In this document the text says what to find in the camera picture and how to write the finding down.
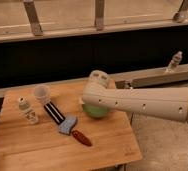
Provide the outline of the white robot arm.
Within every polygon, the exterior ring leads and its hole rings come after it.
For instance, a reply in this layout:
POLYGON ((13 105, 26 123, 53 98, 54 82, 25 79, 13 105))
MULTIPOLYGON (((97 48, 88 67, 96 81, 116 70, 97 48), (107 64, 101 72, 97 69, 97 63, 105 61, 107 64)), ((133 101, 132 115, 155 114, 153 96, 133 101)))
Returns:
POLYGON ((85 104, 188 123, 188 87, 111 89, 107 73, 94 70, 83 90, 85 104))

